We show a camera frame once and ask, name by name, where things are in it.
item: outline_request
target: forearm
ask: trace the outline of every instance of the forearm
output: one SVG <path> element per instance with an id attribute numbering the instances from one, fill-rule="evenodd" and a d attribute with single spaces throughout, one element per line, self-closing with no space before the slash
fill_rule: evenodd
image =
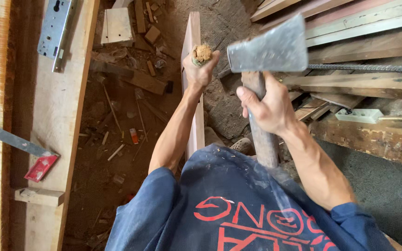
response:
<path id="1" fill-rule="evenodd" d="M 182 153 L 185 151 L 193 116 L 202 94 L 202 88 L 188 85 L 181 102 L 158 139 L 151 156 L 148 173 L 166 167 L 175 172 Z"/>
<path id="2" fill-rule="evenodd" d="M 293 122 L 280 135 L 288 146 L 306 193 L 327 210 L 356 202 L 343 173 L 309 134 L 303 122 Z"/>

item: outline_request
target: blue t-shirt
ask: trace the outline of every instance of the blue t-shirt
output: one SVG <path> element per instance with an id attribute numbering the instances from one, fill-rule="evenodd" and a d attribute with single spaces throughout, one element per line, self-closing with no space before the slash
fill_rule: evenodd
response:
<path id="1" fill-rule="evenodd" d="M 292 180 L 276 182 L 235 150 L 210 145 L 186 162 L 179 184 L 154 170 L 117 209 L 106 250 L 394 250 L 355 203 L 331 212 Z"/>

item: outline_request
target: mortise hole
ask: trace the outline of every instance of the mortise hole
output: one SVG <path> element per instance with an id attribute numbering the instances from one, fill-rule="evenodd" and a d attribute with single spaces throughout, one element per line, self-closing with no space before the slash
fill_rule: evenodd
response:
<path id="1" fill-rule="evenodd" d="M 59 10 L 60 10 L 60 0 L 57 0 L 55 2 L 54 11 L 58 12 Z"/>

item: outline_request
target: shoe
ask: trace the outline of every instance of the shoe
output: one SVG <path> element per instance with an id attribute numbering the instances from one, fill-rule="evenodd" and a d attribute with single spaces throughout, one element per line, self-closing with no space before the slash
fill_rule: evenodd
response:
<path id="1" fill-rule="evenodd" d="M 235 144 L 233 144 L 230 148 L 237 150 L 244 155 L 247 155 L 252 149 L 252 143 L 250 139 L 242 138 L 241 140 L 238 140 Z"/>

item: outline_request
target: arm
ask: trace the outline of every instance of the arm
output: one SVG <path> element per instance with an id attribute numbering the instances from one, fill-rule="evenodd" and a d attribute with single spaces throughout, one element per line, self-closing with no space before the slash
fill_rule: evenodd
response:
<path id="1" fill-rule="evenodd" d="M 205 87 L 212 80 L 212 71 L 218 63 L 220 52 L 212 53 L 212 59 L 202 67 L 192 63 L 192 53 L 182 62 L 187 75 L 188 87 L 184 92 L 170 121 L 154 146 L 148 174 L 160 167 L 166 167 L 175 172 L 182 153 L 185 151 L 193 116 Z"/>
<path id="2" fill-rule="evenodd" d="M 243 117 L 247 107 L 259 126 L 285 141 L 308 196 L 327 210 L 347 202 L 356 202 L 353 190 L 334 162 L 311 137 L 306 125 L 296 119 L 286 86 L 265 72 L 266 95 L 259 101 L 247 88 L 239 87 Z"/>

